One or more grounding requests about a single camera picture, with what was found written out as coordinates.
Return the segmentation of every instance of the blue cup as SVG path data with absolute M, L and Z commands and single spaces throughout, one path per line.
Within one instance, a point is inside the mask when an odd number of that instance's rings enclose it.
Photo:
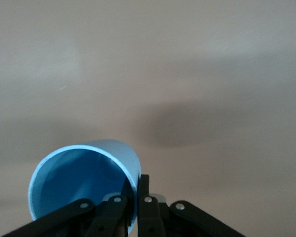
M 35 169 L 29 185 L 30 214 L 36 220 L 73 201 L 87 198 L 95 205 L 119 195 L 129 185 L 137 216 L 137 186 L 141 167 L 135 151 L 116 140 L 98 140 L 59 148 Z

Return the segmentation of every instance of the cup rim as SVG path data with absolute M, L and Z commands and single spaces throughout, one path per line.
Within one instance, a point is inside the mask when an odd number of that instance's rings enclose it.
M 103 150 L 101 148 L 92 146 L 92 145 L 86 145 L 86 144 L 69 145 L 69 146 L 65 146 L 65 147 L 61 147 L 59 149 L 56 149 L 55 151 L 53 151 L 50 154 L 48 154 L 38 164 L 38 166 L 36 167 L 36 169 L 34 170 L 32 176 L 31 176 L 30 183 L 29 183 L 29 188 L 28 188 L 28 205 L 29 205 L 30 215 L 31 215 L 31 217 L 32 217 L 33 220 L 36 220 L 37 217 L 35 215 L 35 211 L 34 211 L 34 208 L 33 208 L 32 190 L 33 190 L 35 179 L 36 179 L 39 171 L 44 166 L 44 164 L 46 162 L 48 162 L 51 158 L 53 158 L 55 155 L 57 155 L 57 154 L 59 154 L 61 152 L 75 150 L 75 149 L 84 149 L 84 150 L 94 151 L 94 152 L 100 153 L 100 154 L 104 155 L 105 157 L 111 159 L 116 165 L 118 165 L 118 167 L 120 167 L 120 169 L 124 172 L 126 178 L 129 180 L 129 183 L 130 183 L 131 188 L 132 188 L 133 193 L 134 193 L 134 198 L 136 200 L 136 197 L 137 197 L 137 186 L 136 186 L 136 183 L 135 183 L 132 175 L 128 171 L 128 169 L 124 166 L 124 164 L 118 158 L 116 158 L 111 153 L 109 153 L 109 152 L 107 152 L 107 151 L 105 151 L 105 150 Z

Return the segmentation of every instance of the screw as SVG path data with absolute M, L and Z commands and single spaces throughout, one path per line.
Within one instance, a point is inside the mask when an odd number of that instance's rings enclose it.
M 80 208 L 84 209 L 84 208 L 87 208 L 89 206 L 89 204 L 87 203 L 83 203 L 80 205 Z
M 120 197 L 116 197 L 115 199 L 114 199 L 114 202 L 121 202 L 122 201 L 122 199 L 120 198 Z
M 176 209 L 177 210 L 184 210 L 185 206 L 181 203 L 176 204 Z
M 152 198 L 151 197 L 145 197 L 144 202 L 150 203 L 150 202 L 152 202 Z

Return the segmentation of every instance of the bolt head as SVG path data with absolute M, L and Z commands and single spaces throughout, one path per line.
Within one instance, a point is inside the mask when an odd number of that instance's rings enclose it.
M 182 203 L 177 203 L 176 204 L 176 209 L 177 210 L 184 210 L 185 206 Z
M 84 209 L 84 208 L 87 208 L 88 206 L 89 206 L 89 204 L 83 203 L 83 204 L 80 205 L 80 208 L 81 209 Z
M 150 202 L 152 202 L 152 198 L 151 197 L 145 197 L 144 202 L 150 203 Z
M 122 201 L 122 199 L 120 197 L 114 198 L 114 202 L 121 202 L 121 201 Z

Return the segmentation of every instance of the black metal bracket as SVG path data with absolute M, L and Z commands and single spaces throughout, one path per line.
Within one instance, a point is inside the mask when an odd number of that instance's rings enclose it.
M 3 237 L 127 237 L 138 204 L 138 237 L 244 237 L 187 201 L 170 207 L 149 192 L 149 175 L 141 175 L 134 200 L 125 181 L 121 195 L 95 206 L 80 199 Z

